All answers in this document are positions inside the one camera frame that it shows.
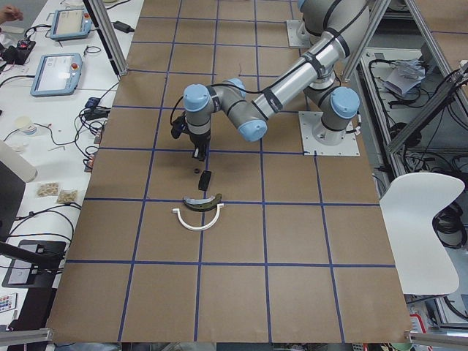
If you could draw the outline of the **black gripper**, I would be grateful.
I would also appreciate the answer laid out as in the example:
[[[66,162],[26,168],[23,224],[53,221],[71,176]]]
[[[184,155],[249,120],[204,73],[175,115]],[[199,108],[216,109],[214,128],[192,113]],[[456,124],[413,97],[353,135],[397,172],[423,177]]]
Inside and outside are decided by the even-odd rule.
[[[189,135],[191,142],[194,145],[194,151],[192,153],[192,157],[199,161],[204,161],[207,155],[207,150],[209,147],[209,143],[211,140],[210,133],[204,133],[201,135],[196,135],[191,133]]]

